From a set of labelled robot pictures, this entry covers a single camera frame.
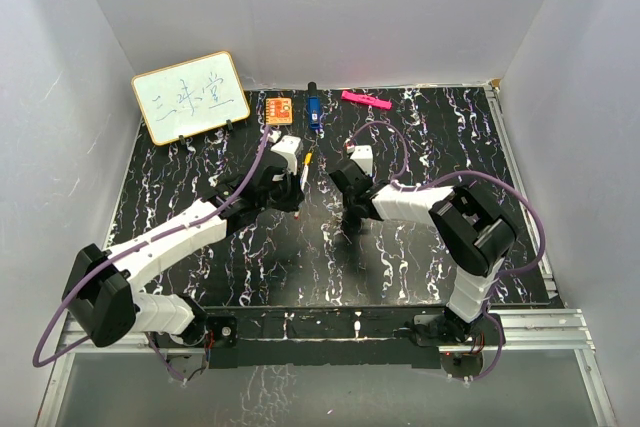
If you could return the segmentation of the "white pen red tip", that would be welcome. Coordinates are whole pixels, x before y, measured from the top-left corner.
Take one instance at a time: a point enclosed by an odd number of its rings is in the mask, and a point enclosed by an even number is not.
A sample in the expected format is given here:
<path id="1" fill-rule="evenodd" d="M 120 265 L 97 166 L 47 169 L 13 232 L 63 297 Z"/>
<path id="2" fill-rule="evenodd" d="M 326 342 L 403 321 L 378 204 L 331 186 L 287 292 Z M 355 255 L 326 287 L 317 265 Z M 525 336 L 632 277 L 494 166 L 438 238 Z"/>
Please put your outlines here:
<path id="1" fill-rule="evenodd" d="M 305 163 L 302 169 L 301 179 L 300 179 L 300 188 L 303 194 L 304 194 L 304 189 L 305 189 L 305 185 L 308 178 L 308 173 L 309 173 L 309 164 Z M 300 217 L 300 207 L 298 207 L 298 210 L 294 213 L 295 219 L 299 219 L 299 217 Z"/>

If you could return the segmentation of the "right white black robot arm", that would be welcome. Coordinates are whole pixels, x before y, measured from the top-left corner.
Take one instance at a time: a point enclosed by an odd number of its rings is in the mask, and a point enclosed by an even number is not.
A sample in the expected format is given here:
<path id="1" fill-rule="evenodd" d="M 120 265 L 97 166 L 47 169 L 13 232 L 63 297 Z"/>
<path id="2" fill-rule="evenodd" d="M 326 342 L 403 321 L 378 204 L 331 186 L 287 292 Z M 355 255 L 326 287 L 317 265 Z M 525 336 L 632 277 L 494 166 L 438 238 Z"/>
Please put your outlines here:
<path id="1" fill-rule="evenodd" d="M 445 310 L 447 335 L 460 344 L 478 336 L 482 307 L 518 237 L 517 226 L 490 193 L 476 182 L 404 191 L 374 182 L 353 160 L 343 161 L 330 177 L 343 195 L 348 219 L 435 227 L 457 265 Z"/>

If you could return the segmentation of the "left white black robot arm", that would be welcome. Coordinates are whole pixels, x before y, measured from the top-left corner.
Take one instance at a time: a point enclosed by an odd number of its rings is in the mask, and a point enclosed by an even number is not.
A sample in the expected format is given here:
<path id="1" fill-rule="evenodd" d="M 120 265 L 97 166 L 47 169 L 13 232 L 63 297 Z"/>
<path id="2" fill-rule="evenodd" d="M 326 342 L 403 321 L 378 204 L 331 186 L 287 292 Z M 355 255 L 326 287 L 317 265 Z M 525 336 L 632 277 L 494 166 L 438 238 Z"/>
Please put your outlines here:
<path id="1" fill-rule="evenodd" d="M 268 209 L 298 210 L 304 199 L 298 160 L 301 141 L 285 136 L 245 176 L 219 182 L 208 194 L 160 226 L 102 250 L 76 256 L 64 295 L 91 342 L 107 347 L 129 333 L 163 333 L 194 346 L 206 335 L 207 315 L 186 295 L 159 295 L 145 286 L 194 252 L 253 224 Z"/>

